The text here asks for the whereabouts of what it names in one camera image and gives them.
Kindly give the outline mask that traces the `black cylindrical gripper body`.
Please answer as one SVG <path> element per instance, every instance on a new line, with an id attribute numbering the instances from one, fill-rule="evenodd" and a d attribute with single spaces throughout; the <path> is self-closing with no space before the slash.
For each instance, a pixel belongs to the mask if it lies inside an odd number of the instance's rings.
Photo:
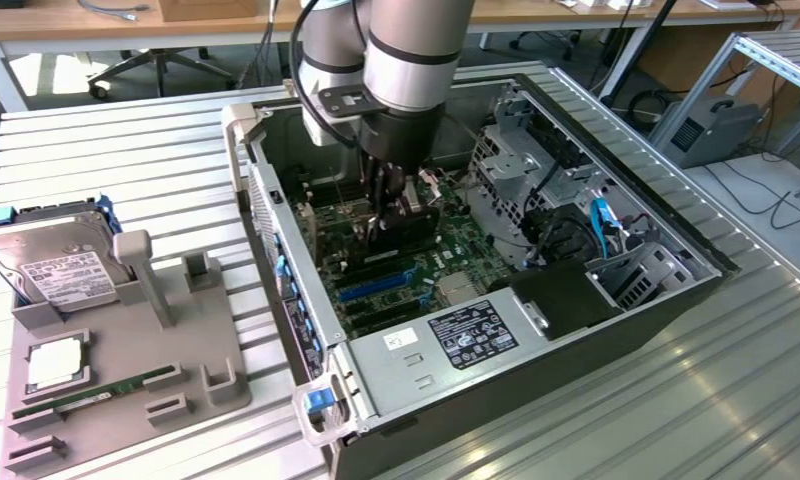
<path id="1" fill-rule="evenodd" d="M 439 122 L 439 106 L 419 112 L 389 109 L 365 114 L 358 130 L 363 152 L 403 170 L 417 170 L 430 156 Z"/>

